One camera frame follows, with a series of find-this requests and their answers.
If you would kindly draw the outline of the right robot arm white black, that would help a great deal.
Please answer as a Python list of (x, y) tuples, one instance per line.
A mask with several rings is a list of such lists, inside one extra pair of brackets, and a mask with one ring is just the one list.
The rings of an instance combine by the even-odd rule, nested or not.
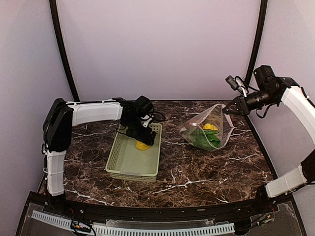
[[(278, 77), (269, 65), (262, 65), (253, 72), (258, 89), (248, 92), (249, 86), (239, 76), (225, 80), (233, 90), (239, 91), (224, 109), (227, 115), (246, 116), (251, 111), (283, 103), (298, 118), (311, 139), (315, 138), (315, 105), (305, 90), (291, 77)], [(262, 213), (274, 204), (277, 197), (293, 192), (315, 182), (315, 153), (311, 152), (298, 167), (281, 177), (258, 187), (251, 209)]]

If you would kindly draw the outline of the clear zip top bag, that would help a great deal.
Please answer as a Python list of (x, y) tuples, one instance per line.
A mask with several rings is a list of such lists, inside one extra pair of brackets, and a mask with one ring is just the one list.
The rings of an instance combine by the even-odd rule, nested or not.
[(224, 148), (235, 129), (225, 105), (215, 104), (179, 127), (179, 134), (196, 148), (215, 151)]

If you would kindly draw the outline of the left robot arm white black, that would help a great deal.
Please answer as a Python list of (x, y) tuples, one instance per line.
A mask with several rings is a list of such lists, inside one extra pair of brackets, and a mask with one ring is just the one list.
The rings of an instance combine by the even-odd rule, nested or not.
[(43, 124), (42, 154), (45, 156), (46, 191), (52, 196), (50, 206), (58, 214), (69, 211), (64, 200), (64, 159), (70, 147), (72, 128), (89, 122), (118, 120), (122, 134), (152, 147), (157, 133), (149, 127), (154, 122), (164, 122), (164, 114), (155, 110), (151, 100), (140, 96), (136, 100), (121, 97), (109, 100), (70, 102), (62, 98), (54, 101)]

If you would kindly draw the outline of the green white bok choy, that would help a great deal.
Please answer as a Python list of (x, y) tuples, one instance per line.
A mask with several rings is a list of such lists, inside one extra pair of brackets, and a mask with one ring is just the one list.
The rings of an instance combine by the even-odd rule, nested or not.
[(189, 135), (189, 142), (197, 148), (213, 149), (221, 143), (217, 137), (218, 133), (211, 129), (196, 129)]

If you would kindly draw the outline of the beige plastic basket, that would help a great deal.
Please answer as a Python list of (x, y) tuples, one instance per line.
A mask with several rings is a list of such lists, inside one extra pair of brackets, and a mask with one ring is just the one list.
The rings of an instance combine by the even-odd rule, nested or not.
[(123, 133), (116, 133), (106, 171), (114, 179), (156, 182), (161, 148), (162, 125), (149, 125), (157, 133), (154, 145), (147, 150), (136, 148), (136, 140)]

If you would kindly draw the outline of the yellow lemon top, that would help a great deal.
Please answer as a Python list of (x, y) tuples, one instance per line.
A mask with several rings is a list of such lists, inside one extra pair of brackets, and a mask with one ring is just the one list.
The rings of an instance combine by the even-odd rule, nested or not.
[(146, 144), (143, 143), (143, 142), (136, 141), (136, 148), (137, 148), (138, 150), (144, 151), (144, 150), (148, 150), (150, 147), (151, 147), (151, 146), (146, 145)]

